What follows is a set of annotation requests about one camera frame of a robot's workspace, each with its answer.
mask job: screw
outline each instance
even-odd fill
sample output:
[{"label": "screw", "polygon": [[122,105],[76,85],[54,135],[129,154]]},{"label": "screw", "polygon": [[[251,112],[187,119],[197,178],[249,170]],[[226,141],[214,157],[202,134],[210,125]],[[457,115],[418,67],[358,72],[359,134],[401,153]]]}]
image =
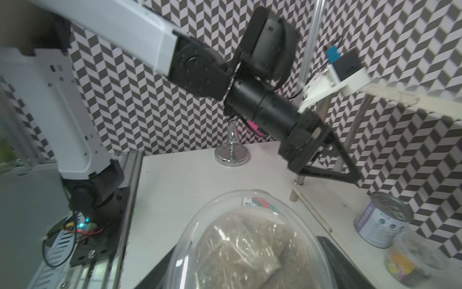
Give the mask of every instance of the screw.
[{"label": "screw", "polygon": [[96,251],[95,250],[91,250],[90,253],[88,253],[88,258],[90,258],[90,259],[95,258],[95,256],[96,256]]}]

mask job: chrome stand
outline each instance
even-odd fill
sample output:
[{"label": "chrome stand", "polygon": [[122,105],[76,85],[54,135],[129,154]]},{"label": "chrome stand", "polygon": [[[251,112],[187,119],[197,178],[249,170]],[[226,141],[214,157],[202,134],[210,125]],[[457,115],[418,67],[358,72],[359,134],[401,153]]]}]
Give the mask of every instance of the chrome stand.
[{"label": "chrome stand", "polygon": [[228,138],[215,149],[215,159],[224,166],[241,166],[249,160],[249,150],[239,143],[237,119],[228,124]]}]

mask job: white shelf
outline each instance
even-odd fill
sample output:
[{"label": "white shelf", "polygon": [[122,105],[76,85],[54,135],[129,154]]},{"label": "white shelf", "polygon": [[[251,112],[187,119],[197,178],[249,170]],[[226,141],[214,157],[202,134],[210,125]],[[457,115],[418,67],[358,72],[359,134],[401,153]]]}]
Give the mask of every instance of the white shelf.
[{"label": "white shelf", "polygon": [[302,202],[289,196],[295,174],[278,154],[279,142],[246,145],[247,164],[226,167],[213,149],[143,158],[120,288],[132,289],[178,242],[192,217],[232,190],[261,189],[291,207],[317,236],[329,236]]},{"label": "white shelf", "polygon": [[[354,230],[353,220],[369,201],[367,190],[353,184],[305,178],[303,186],[293,185],[308,210],[330,233],[364,276],[377,288],[406,288],[397,282],[383,263],[386,249],[364,241]],[[451,262],[448,276],[434,278],[418,288],[462,288],[462,269]]]}]

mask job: chevron patterned wallpaper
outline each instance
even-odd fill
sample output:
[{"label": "chevron patterned wallpaper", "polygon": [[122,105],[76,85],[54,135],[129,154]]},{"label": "chevron patterned wallpaper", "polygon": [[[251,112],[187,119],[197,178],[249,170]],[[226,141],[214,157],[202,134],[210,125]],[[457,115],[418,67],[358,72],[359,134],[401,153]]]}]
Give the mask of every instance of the chevron patterned wallpaper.
[{"label": "chevron patterned wallpaper", "polygon": [[[289,81],[290,96],[303,57],[313,0],[147,1],[184,32],[229,60],[254,7],[270,7],[303,36]],[[342,52],[356,47],[372,77],[462,101],[462,14],[459,1],[329,1],[313,71],[324,63],[323,45],[344,36]],[[156,75],[137,58],[91,31],[73,25],[69,56],[79,90],[99,135],[111,152],[142,149],[147,154],[212,148],[226,138],[223,106],[191,94]],[[14,90],[0,78],[19,116],[46,157],[53,152]],[[364,94],[333,97],[326,119],[345,139]],[[409,202],[411,228],[462,267],[462,122],[375,98],[349,149],[361,167],[358,184]],[[239,124],[243,143],[267,141]],[[335,159],[321,158],[332,168]]]}]

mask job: red wire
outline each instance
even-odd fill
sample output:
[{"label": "red wire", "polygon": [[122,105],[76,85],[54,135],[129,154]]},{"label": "red wire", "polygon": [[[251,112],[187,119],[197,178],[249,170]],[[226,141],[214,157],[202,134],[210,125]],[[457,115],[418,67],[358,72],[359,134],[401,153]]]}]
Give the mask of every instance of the red wire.
[{"label": "red wire", "polygon": [[96,235],[96,234],[101,233],[102,231],[103,231],[103,229],[101,229],[101,230],[99,230],[99,231],[96,231],[96,232],[91,232],[91,233],[89,233],[89,232],[77,230],[77,232],[78,232],[79,234],[86,235],[86,236]]}]

